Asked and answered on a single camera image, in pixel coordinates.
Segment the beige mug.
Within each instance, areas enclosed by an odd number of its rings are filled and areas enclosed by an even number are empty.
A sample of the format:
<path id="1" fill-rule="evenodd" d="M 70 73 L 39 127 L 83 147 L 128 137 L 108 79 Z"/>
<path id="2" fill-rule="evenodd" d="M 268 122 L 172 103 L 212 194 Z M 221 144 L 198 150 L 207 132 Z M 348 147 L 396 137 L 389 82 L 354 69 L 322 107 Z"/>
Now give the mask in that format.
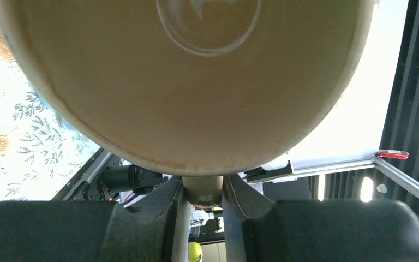
<path id="1" fill-rule="evenodd" d="M 328 115 L 374 1 L 0 1 L 0 33 L 47 103 L 96 144 L 184 177 L 193 204 Z"/>

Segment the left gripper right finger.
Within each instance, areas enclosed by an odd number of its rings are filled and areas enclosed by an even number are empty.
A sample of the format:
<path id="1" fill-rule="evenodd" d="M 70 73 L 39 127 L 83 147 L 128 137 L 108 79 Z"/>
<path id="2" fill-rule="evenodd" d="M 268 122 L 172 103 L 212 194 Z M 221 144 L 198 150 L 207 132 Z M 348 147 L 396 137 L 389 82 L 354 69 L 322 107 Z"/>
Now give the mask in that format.
<path id="1" fill-rule="evenodd" d="M 273 202 L 225 176 L 228 261 L 419 261 L 419 219 L 404 203 Z"/>

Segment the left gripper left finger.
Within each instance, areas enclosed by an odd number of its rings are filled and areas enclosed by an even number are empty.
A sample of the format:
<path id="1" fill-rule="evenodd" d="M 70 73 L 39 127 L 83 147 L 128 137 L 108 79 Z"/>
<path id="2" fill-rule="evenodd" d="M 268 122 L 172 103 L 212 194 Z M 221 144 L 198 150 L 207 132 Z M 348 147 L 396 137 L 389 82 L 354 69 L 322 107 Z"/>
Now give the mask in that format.
<path id="1" fill-rule="evenodd" d="M 170 261 L 181 179 L 129 207 L 110 201 L 0 201 L 0 261 Z"/>

